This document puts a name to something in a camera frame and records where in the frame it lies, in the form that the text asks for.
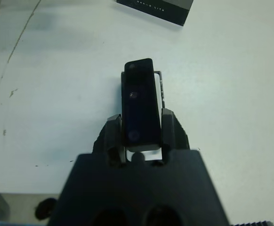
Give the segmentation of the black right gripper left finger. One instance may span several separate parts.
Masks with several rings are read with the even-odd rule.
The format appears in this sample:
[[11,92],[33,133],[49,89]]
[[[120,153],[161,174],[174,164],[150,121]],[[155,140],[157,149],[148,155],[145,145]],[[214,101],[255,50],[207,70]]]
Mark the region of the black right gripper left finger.
[[105,153],[110,166],[121,166],[124,163],[121,128],[120,114],[109,117],[93,144],[93,153]]

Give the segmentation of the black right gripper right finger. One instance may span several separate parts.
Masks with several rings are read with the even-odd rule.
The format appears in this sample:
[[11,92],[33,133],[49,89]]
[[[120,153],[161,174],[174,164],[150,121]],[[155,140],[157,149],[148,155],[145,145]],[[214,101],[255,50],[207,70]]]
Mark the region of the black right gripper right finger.
[[167,163],[173,150],[189,150],[188,136],[172,110],[162,108],[161,115],[161,152],[162,160]]

